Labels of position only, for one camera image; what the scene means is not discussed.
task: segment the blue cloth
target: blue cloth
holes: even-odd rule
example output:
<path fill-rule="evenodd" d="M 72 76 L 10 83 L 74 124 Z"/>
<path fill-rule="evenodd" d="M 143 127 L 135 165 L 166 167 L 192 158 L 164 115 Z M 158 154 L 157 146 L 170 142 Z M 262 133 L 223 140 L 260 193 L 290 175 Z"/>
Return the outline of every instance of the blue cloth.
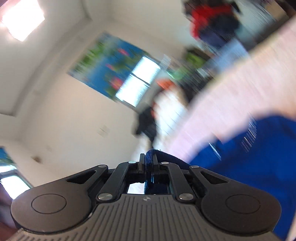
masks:
<path fill-rule="evenodd" d="M 282 207 L 274 233 L 285 240 L 296 209 L 296 122 L 280 116 L 257 120 L 257 136 L 249 152 L 241 146 L 247 132 L 216 150 L 204 148 L 190 162 L 276 197 Z"/>

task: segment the blue poster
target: blue poster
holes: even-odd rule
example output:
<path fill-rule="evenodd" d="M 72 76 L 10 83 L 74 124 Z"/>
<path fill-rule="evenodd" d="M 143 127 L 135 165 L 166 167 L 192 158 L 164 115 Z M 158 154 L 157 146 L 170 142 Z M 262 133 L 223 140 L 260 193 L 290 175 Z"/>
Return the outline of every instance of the blue poster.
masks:
<path fill-rule="evenodd" d="M 145 54 L 142 49 L 104 33 L 68 74 L 113 99 Z"/>

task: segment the window pane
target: window pane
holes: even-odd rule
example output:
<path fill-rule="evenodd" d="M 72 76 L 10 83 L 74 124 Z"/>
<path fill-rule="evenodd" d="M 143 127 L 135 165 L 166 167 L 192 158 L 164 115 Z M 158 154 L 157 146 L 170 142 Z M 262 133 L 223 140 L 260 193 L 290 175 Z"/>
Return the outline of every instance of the window pane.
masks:
<path fill-rule="evenodd" d="M 151 84 L 154 77 L 159 72 L 160 67 L 157 63 L 148 59 L 147 57 L 143 57 L 137 66 L 133 70 L 133 74 L 140 79 L 144 80 L 148 84 Z"/>
<path fill-rule="evenodd" d="M 147 84 L 130 75 L 117 92 L 116 97 L 136 107 L 147 89 Z"/>
<path fill-rule="evenodd" d="M 18 176 L 2 178 L 1 183 L 12 199 L 15 199 L 18 195 L 30 189 Z"/>
<path fill-rule="evenodd" d="M 12 170 L 16 170 L 16 167 L 13 165 L 7 165 L 7 166 L 0 166 L 0 173 L 1 172 L 9 172 Z"/>

